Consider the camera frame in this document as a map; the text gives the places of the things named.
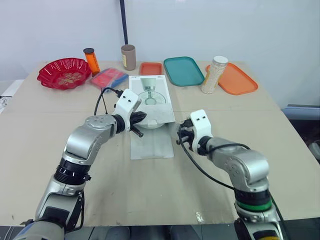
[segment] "red plastic bowl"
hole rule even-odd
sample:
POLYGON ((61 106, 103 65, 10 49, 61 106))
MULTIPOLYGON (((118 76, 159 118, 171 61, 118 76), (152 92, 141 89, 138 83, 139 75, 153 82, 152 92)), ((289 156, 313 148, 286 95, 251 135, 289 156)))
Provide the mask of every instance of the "red plastic bowl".
POLYGON ((66 90, 83 84, 90 74, 85 60, 70 57, 50 62, 39 71, 37 79, 47 88, 66 90))

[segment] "teal tray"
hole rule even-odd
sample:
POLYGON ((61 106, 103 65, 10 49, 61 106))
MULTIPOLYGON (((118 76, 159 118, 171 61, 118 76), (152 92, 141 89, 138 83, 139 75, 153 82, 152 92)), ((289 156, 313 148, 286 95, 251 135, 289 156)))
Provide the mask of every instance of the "teal tray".
POLYGON ((176 86, 200 85, 205 80, 195 60, 188 56, 167 58, 163 62, 170 82, 176 86))

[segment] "red tray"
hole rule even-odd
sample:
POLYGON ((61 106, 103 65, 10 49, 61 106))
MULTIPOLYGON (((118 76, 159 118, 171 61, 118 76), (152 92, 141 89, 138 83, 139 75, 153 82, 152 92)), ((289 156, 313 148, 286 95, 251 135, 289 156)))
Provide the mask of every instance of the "red tray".
POLYGON ((140 66, 140 75, 162 75, 163 67, 159 62, 143 62, 140 66))
POLYGON ((47 88, 74 89, 91 74, 88 63, 80 58, 63 58, 50 62, 39 71, 37 79, 47 88))

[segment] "white wall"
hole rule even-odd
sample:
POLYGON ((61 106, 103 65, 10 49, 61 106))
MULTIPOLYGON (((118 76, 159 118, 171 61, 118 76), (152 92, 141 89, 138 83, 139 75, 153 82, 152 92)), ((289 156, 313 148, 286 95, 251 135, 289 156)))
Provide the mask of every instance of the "white wall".
MULTIPOLYGON (((291 101, 320 105, 319 0, 125 4, 138 60, 224 55, 247 62, 281 107, 291 101)), ((25 77, 41 60, 83 58, 86 47, 95 48, 99 60, 121 60, 119 0, 2 0, 0 29, 1 80, 25 77)))

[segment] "white bottle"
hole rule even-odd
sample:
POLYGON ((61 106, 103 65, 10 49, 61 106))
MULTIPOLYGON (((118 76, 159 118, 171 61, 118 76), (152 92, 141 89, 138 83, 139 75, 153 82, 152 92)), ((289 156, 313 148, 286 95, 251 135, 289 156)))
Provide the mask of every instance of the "white bottle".
POLYGON ((220 76, 224 73, 228 65, 228 58, 225 56, 215 56, 212 60, 209 71, 207 72, 201 91, 205 94, 212 94, 218 85, 220 76))

